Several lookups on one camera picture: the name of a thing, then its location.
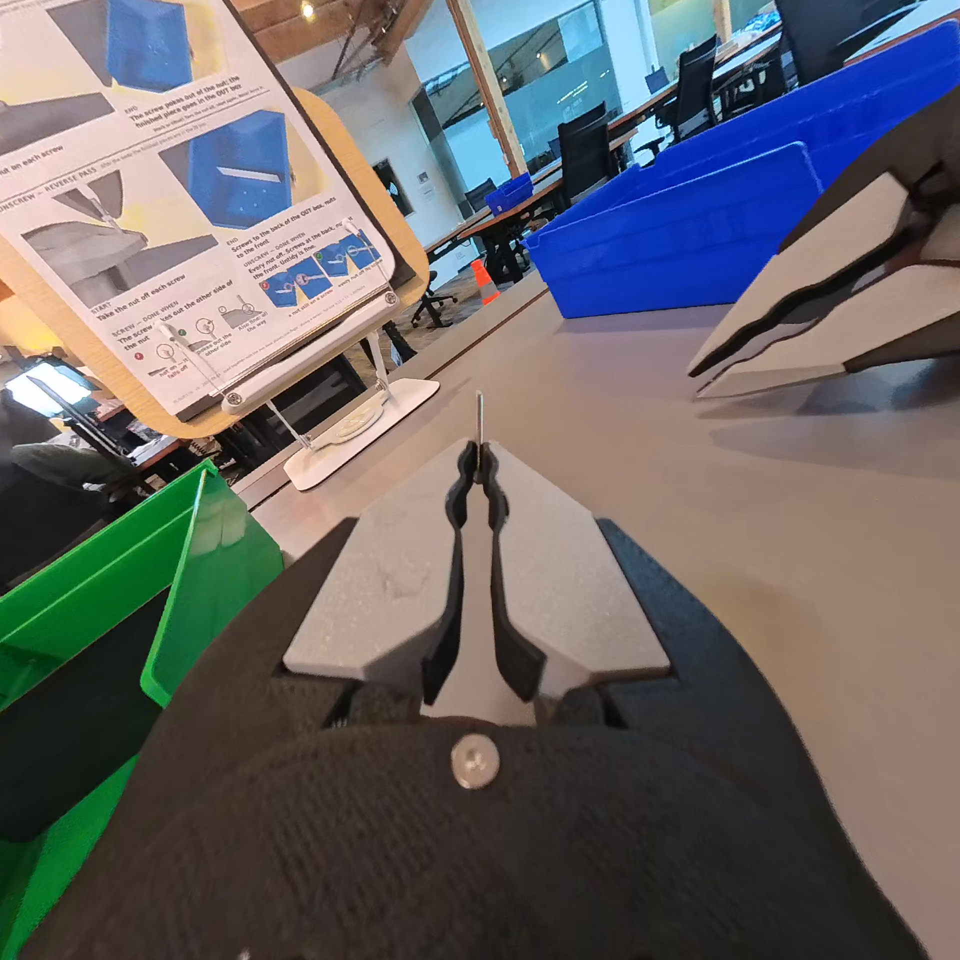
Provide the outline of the blue plastic bin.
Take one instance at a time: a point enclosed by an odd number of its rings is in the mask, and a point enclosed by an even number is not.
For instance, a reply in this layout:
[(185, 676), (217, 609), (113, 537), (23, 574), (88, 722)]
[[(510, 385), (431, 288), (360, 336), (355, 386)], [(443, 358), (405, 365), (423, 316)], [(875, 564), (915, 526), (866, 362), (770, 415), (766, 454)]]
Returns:
[(671, 145), (527, 242), (567, 319), (734, 303), (875, 141), (958, 85), (954, 20)]

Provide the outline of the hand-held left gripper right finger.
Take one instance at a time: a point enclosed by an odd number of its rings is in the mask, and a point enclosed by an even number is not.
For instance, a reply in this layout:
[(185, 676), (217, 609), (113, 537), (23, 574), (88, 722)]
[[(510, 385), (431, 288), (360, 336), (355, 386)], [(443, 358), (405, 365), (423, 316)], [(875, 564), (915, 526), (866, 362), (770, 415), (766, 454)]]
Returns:
[(521, 700), (666, 677), (670, 661), (594, 514), (486, 444), (495, 658)]

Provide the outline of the black bin divider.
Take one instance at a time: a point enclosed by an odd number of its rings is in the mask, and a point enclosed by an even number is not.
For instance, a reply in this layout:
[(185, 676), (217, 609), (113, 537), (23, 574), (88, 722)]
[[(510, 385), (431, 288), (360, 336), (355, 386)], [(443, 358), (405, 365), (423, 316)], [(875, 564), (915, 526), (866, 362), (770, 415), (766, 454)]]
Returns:
[(1, 838), (34, 840), (131, 760), (161, 707), (140, 678), (169, 590), (1, 713)]

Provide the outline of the green plastic bin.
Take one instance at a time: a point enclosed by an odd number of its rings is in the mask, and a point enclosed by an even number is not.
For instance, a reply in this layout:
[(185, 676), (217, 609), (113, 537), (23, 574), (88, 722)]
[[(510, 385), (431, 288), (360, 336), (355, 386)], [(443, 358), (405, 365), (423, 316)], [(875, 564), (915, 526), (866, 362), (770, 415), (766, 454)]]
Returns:
[[(283, 567), (281, 548), (215, 466), (195, 467), (2, 595), (2, 710), (168, 590), (140, 678), (163, 710)], [(18, 957), (89, 858), (142, 747), (33, 840), (2, 840), (2, 958)]]

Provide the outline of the stack of blue bins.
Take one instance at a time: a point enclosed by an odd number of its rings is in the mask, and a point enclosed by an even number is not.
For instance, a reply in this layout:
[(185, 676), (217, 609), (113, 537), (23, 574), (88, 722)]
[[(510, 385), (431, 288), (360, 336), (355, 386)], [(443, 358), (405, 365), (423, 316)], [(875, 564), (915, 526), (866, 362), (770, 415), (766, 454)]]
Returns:
[(497, 217), (524, 205), (532, 199), (533, 194), (532, 177), (526, 172), (486, 194), (484, 203), (490, 214)]

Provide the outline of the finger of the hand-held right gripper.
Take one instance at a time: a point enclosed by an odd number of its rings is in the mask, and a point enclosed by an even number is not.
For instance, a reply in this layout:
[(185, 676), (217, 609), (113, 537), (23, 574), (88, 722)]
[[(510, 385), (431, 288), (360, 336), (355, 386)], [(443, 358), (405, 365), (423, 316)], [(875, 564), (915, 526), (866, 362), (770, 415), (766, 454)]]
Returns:
[(906, 267), (840, 303), (806, 330), (728, 366), (697, 398), (747, 396), (957, 354), (958, 312), (958, 267)]
[(906, 186), (885, 173), (775, 254), (690, 361), (702, 375), (796, 310), (843, 291), (882, 263), (908, 234), (914, 204)]

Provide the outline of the black office chair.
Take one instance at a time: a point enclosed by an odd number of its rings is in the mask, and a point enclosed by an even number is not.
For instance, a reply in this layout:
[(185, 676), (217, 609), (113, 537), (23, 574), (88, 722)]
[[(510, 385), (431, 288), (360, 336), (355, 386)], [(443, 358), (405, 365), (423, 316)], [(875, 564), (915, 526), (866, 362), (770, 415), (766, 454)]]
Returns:
[(718, 35), (714, 34), (678, 57), (675, 94), (654, 114), (655, 125), (669, 130), (672, 144), (695, 137), (719, 123), (713, 89), (718, 41)]
[(606, 102), (558, 124), (558, 147), (562, 174), (559, 210), (567, 211), (618, 173), (611, 158)]

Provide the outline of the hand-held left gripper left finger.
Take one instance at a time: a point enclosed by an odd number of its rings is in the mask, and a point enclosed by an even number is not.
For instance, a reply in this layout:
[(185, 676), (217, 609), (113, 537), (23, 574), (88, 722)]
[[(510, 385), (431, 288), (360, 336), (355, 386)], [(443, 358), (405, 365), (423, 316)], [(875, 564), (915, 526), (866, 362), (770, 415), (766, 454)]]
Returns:
[(459, 653), (473, 485), (474, 441), (463, 438), (364, 510), (283, 666), (435, 703)]

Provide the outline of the wood-edged office desk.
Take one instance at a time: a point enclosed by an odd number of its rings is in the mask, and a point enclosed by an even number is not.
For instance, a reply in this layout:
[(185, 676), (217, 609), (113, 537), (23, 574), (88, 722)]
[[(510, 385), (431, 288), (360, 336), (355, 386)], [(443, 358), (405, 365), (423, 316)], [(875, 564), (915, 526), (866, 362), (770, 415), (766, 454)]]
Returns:
[(533, 192), (530, 198), (524, 198), (514, 208), (502, 213), (493, 213), (487, 207), (472, 214), (465, 221), (457, 224), (447, 234), (444, 234), (437, 240), (431, 242), (424, 248), (429, 264), (433, 264), (440, 258), (455, 250), (463, 243), (469, 242), (474, 236), (478, 236), (486, 225), (493, 222), (501, 222), (504, 219), (516, 218), (522, 216), (522, 211), (536, 205), (542, 198), (546, 198), (555, 189), (559, 188), (563, 180), (562, 161), (555, 159), (542, 170), (532, 176)]

